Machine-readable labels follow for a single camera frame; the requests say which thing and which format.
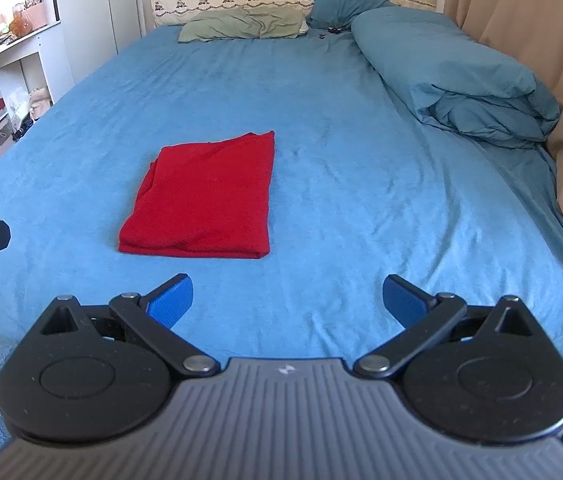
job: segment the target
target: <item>teal pillow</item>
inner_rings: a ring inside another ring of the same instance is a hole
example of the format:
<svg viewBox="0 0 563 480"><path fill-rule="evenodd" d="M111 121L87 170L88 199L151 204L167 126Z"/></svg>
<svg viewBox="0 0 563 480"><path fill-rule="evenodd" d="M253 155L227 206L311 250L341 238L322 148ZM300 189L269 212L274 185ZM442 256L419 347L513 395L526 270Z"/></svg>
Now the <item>teal pillow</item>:
<svg viewBox="0 0 563 480"><path fill-rule="evenodd" d="M315 5L306 17L312 28L343 28L350 30L353 18L366 10L391 7L388 0L315 0Z"/></svg>

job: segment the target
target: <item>white logo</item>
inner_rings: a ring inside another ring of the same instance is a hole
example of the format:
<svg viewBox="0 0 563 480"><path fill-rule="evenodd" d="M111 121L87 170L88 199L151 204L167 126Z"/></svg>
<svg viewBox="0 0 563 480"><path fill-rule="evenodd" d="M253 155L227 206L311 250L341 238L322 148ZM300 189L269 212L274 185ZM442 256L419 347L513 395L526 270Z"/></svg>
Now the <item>white logo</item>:
<svg viewBox="0 0 563 480"><path fill-rule="evenodd" d="M293 365L284 365L283 367L279 367L277 368L277 370L279 371L279 373L284 374L284 375L291 375L293 373L295 373L295 367Z"/></svg>

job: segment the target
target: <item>desk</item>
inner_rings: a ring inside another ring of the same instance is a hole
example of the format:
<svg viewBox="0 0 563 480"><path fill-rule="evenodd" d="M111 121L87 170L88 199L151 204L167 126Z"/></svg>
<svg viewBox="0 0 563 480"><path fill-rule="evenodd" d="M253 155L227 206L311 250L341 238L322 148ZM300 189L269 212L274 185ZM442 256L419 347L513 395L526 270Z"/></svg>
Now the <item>desk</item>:
<svg viewBox="0 0 563 480"><path fill-rule="evenodd" d="M0 98L17 88L48 87L53 103L75 86L60 22L47 25L0 49Z"/></svg>

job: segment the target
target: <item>blue bed sheet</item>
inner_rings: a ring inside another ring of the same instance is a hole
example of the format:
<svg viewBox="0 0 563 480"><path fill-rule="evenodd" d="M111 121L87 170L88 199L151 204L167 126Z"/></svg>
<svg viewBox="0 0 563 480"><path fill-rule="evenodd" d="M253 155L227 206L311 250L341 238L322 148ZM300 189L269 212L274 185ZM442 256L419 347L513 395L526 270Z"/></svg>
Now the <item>blue bed sheet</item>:
<svg viewBox="0 0 563 480"><path fill-rule="evenodd" d="M162 27L63 97L0 161L0 346L58 294L148 292L177 272L193 307L174 330L231 356L343 356L397 335L381 284L492 304L517 294L563 354L563 217L540 147L422 125L352 34L178 44ZM117 251L164 145L276 132L271 253L181 259Z"/></svg>

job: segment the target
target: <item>blue gripper pad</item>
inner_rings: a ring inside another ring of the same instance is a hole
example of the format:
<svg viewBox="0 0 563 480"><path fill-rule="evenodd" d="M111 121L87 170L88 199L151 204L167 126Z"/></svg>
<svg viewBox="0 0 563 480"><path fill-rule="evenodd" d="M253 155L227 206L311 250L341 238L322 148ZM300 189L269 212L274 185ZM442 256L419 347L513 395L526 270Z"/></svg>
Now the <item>blue gripper pad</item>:
<svg viewBox="0 0 563 480"><path fill-rule="evenodd" d="M142 302L150 317L172 328L193 304L193 280L187 274L177 274L143 296Z"/></svg>
<svg viewBox="0 0 563 480"><path fill-rule="evenodd" d="M434 307L434 297L396 274L384 280L384 306L401 325L408 329Z"/></svg>

